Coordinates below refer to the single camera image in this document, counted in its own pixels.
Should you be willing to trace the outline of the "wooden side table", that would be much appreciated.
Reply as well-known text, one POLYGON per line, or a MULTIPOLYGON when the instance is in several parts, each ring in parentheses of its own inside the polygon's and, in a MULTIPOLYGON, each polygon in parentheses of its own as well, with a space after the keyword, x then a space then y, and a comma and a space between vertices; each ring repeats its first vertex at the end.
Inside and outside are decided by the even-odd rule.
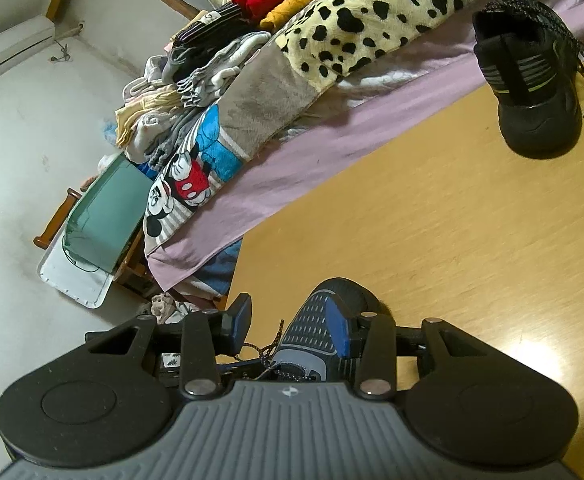
POLYGON ((44 255, 40 280, 88 309, 98 309, 117 284, 140 298, 158 291, 143 252, 143 233, 112 205, 68 188, 34 246, 44 255))

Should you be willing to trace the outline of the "purple bed sheet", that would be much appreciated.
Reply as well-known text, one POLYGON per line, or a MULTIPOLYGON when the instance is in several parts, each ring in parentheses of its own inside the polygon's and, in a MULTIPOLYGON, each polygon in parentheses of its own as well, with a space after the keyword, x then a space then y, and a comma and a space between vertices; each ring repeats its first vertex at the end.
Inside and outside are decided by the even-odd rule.
MULTIPOLYGON (((237 241, 249 229, 398 133, 478 88, 484 79, 473 54, 472 18, 490 1, 494 0, 474 0, 463 6, 440 26, 321 94, 170 240, 151 254, 145 252, 158 286, 169 290, 193 280, 224 295, 237 241)), ((584 42, 584 0, 540 1, 584 42)), ((193 119, 177 121, 176 143, 167 162, 180 134, 205 110, 193 119)))

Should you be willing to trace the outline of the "folded grey striped clothes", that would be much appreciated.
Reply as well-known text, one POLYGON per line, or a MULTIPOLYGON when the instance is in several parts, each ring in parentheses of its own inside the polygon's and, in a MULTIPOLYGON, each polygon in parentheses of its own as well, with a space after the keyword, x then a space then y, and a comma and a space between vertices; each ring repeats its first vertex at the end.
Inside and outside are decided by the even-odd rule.
POLYGON ((184 107, 207 107, 222 96, 249 60, 271 38, 270 32, 257 30, 231 41, 204 66, 177 82, 184 107))

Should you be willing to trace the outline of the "black sneaker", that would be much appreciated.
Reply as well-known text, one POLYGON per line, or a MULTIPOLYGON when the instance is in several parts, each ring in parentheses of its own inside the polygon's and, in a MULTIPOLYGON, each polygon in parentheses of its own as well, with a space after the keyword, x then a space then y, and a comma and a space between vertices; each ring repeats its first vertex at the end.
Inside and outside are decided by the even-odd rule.
POLYGON ((348 278, 321 282, 299 308, 275 348, 271 382, 354 382, 370 318, 389 315, 369 289, 348 278))
POLYGON ((490 1, 472 23, 510 150, 532 159, 568 152, 584 119, 584 42, 540 0, 490 1))

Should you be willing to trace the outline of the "teal storage bin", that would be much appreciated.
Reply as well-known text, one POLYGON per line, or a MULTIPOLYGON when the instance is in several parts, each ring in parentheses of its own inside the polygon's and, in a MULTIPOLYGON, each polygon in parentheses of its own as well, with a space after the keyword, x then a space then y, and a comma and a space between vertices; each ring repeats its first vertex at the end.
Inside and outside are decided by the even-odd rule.
POLYGON ((63 248, 112 274, 143 218, 152 180, 117 155, 72 208, 63 248))

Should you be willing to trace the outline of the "laundry pile on floor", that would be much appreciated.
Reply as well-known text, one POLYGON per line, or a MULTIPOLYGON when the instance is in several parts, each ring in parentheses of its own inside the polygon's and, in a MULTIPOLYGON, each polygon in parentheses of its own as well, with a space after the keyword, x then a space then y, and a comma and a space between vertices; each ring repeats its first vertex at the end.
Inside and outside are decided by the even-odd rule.
POLYGON ((144 304, 139 309, 138 315, 153 316, 158 325, 178 324, 187 315, 200 310, 201 308, 192 304, 192 302, 179 301, 169 295, 168 292, 164 292, 153 296, 148 304, 144 304))

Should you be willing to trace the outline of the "cartoon patchwork blanket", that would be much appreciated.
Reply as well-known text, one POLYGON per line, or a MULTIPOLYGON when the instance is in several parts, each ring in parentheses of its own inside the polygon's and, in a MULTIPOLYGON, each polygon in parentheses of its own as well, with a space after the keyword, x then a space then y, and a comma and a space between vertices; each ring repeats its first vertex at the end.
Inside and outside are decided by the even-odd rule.
POLYGON ((474 0, 313 0, 180 134, 147 197, 148 254, 332 86, 474 0))

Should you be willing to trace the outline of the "black speckled shoelace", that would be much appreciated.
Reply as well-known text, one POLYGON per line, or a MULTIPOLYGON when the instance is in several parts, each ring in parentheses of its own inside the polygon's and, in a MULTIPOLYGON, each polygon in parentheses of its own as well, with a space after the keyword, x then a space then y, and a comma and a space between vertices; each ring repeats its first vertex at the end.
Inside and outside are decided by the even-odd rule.
POLYGON ((286 362, 275 362, 275 350, 279 348, 283 335, 284 321, 281 320, 275 338, 270 344, 258 347, 256 344, 245 342, 244 347, 257 352, 255 359, 243 360, 241 356, 234 356, 230 363, 218 364, 217 370, 222 377, 234 379, 264 380, 265 382, 309 382, 306 371, 299 365, 286 362))

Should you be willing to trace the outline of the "white tray lid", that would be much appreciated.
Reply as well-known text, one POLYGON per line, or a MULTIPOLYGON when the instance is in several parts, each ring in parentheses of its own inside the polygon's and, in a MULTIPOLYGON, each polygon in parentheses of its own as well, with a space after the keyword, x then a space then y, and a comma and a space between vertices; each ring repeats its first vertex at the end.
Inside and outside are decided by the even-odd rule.
POLYGON ((113 276, 91 263, 68 256, 60 238, 45 251, 38 266, 40 280, 80 306, 101 307, 113 276))

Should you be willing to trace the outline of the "folded yellow garment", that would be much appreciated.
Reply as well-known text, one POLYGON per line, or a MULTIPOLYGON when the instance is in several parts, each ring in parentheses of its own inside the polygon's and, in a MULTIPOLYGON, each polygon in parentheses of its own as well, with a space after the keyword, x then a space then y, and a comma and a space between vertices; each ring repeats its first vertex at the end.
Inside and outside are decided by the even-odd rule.
POLYGON ((259 22, 258 27, 266 32, 280 30, 295 14, 303 10, 313 0, 284 0, 275 6, 259 22))

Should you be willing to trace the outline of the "white air conditioner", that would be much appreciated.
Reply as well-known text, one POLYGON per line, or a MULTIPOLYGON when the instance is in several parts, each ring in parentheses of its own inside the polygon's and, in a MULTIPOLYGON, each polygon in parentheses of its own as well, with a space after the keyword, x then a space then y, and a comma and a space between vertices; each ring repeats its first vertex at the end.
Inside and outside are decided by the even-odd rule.
POLYGON ((54 39, 55 25, 43 15, 0 32, 0 75, 49 47, 54 39))

